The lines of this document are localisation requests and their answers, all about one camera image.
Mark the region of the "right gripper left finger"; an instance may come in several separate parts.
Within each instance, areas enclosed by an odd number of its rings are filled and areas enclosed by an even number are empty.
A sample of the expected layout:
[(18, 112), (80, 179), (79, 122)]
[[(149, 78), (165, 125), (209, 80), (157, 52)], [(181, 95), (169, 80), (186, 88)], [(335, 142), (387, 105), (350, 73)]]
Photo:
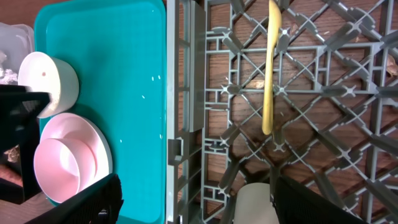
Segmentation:
[(123, 202), (121, 181), (112, 173), (27, 224), (116, 223)]

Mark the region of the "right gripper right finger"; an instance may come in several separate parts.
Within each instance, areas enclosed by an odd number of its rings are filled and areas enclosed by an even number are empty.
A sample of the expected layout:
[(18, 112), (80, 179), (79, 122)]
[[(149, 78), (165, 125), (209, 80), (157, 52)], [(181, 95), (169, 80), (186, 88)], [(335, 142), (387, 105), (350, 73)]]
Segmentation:
[(273, 204), (280, 224), (366, 224), (284, 175), (276, 181)]

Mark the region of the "white paper cup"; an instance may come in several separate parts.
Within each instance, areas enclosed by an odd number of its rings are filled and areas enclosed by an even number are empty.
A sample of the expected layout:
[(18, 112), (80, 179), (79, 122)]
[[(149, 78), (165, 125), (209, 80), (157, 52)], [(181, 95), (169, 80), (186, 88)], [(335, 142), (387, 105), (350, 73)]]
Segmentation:
[(279, 224), (271, 202), (270, 185), (247, 184), (240, 188), (236, 198), (234, 224)]

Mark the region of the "white round plate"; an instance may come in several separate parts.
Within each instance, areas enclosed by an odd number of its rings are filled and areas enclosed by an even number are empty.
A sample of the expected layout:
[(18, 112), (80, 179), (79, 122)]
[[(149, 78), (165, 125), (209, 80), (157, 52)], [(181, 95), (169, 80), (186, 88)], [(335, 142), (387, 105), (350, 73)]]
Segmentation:
[(113, 160), (109, 144), (100, 129), (90, 120), (73, 113), (58, 114), (45, 125), (40, 142), (48, 138), (77, 139), (90, 148), (96, 163), (91, 185), (112, 173)]

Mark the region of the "white bowl with crumbs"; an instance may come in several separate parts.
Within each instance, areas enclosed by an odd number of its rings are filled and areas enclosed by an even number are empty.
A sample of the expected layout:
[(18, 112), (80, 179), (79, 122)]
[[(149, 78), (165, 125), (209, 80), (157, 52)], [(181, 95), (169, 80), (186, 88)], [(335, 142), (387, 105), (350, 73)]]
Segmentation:
[(29, 91), (49, 94), (50, 102), (38, 115), (40, 119), (69, 110), (79, 94), (78, 77), (73, 67), (43, 52), (32, 52), (24, 58), (18, 84)]

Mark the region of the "white napkin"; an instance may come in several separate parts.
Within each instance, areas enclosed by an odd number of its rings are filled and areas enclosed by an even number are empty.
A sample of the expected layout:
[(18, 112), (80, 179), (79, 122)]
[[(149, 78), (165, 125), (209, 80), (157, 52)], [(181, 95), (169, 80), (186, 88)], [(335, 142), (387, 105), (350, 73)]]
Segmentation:
[(0, 53), (0, 82), (2, 85), (13, 85), (17, 84), (18, 74), (11, 69), (3, 68), (3, 63), (6, 61), (7, 56), (4, 52)]

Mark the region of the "yellow plastic spoon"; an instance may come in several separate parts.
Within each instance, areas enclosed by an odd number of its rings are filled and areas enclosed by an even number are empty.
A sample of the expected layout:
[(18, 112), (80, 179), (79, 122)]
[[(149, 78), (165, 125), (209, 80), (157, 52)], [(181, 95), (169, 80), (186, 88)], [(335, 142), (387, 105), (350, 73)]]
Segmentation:
[(262, 114), (262, 132), (265, 135), (270, 134), (273, 128), (273, 60), (281, 25), (282, 15), (280, 13), (280, 9), (274, 0), (269, 0), (269, 23), (267, 29), (267, 52)]

